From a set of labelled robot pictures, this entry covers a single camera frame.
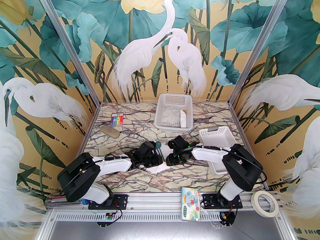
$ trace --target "marble surface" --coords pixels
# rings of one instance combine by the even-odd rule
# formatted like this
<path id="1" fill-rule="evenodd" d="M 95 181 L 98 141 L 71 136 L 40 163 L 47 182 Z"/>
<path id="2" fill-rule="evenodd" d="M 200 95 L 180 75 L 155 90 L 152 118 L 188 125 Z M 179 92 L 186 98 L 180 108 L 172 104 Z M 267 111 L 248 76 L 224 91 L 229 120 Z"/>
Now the marble surface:
<path id="1" fill-rule="evenodd" d="M 104 103 L 87 142 L 85 152 L 104 157 L 108 153 L 120 155 L 126 147 L 137 148 L 145 141 L 167 143 L 177 135 L 189 143 L 198 141 L 199 130 L 215 126 L 228 126 L 239 144 L 240 134 L 225 102 L 194 102 L 193 129 L 187 133 L 172 133 L 154 126 L 156 103 Z M 117 139 L 103 134 L 100 126 L 110 125 L 111 114 L 123 112 L 123 126 L 116 128 L 121 134 Z M 97 182 L 107 184 L 113 192 L 179 192 L 181 187 L 198 188 L 200 191 L 217 191 L 228 175 L 213 175 L 205 161 L 195 161 L 189 168 L 173 166 L 169 170 L 151 174 L 134 169 L 114 175 L 103 175 Z"/>

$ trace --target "metal vent grille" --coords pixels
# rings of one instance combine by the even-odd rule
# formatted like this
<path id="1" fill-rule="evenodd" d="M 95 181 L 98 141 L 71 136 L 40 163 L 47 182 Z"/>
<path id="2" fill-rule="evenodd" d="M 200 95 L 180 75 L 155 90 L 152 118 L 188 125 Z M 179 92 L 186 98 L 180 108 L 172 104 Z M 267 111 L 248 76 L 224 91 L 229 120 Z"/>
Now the metal vent grille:
<path id="1" fill-rule="evenodd" d="M 201 214 L 201 221 L 220 221 L 219 212 L 208 212 Z M 63 222 L 106 222 L 106 212 L 58 212 L 56 221 Z M 180 222 L 181 215 L 179 212 L 123 212 L 118 222 Z"/>

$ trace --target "white mesh basket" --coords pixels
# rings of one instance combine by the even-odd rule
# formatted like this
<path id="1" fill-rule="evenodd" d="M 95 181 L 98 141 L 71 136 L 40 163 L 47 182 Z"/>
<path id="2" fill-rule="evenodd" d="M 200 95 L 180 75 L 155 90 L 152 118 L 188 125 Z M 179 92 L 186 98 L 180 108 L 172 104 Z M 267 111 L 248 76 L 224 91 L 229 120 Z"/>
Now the white mesh basket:
<path id="1" fill-rule="evenodd" d="M 199 131 L 199 141 L 204 145 L 219 148 L 232 147 L 237 143 L 228 126 L 201 129 Z M 208 165 L 213 174 L 222 175 L 228 173 L 224 166 L 219 166 L 217 163 L 208 162 Z"/>
<path id="2" fill-rule="evenodd" d="M 180 110 L 186 111 L 186 128 L 181 128 Z M 191 130 L 193 127 L 192 97 L 184 94 L 160 94 L 154 125 L 161 130 L 175 133 Z"/>

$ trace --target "tape roll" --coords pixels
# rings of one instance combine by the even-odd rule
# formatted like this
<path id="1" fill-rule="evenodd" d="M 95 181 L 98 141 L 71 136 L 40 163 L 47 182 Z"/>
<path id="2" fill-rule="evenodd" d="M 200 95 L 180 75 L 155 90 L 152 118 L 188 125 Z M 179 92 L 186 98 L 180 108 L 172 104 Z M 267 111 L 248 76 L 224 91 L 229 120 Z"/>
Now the tape roll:
<path id="1" fill-rule="evenodd" d="M 262 209 L 262 207 L 259 204 L 259 197 L 265 198 L 266 201 L 269 203 L 269 205 L 270 205 L 269 211 Z M 265 217 L 265 218 L 275 217 L 279 212 L 278 202 L 267 191 L 260 190 L 260 191 L 253 193 L 251 196 L 251 205 L 252 205 L 253 209 L 257 212 L 257 214 L 259 214 L 260 216 Z"/>

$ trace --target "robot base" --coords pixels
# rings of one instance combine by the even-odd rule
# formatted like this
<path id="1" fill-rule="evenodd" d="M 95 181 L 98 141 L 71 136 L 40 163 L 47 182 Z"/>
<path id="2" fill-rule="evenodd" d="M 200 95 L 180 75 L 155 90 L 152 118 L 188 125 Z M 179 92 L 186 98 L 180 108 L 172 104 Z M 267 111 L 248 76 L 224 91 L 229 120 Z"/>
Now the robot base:
<path id="1" fill-rule="evenodd" d="M 202 194 L 204 209 L 242 209 L 240 196 L 237 195 L 232 201 L 228 201 L 221 196 L 219 192 L 211 194 Z"/>
<path id="2" fill-rule="evenodd" d="M 115 205 L 115 201 L 118 204 L 118 209 L 125 210 L 127 208 L 128 195 L 127 194 L 115 194 L 110 206 L 106 206 L 103 202 L 102 204 L 98 204 L 94 201 L 89 202 L 88 209 L 89 210 L 116 210 L 117 207 Z"/>

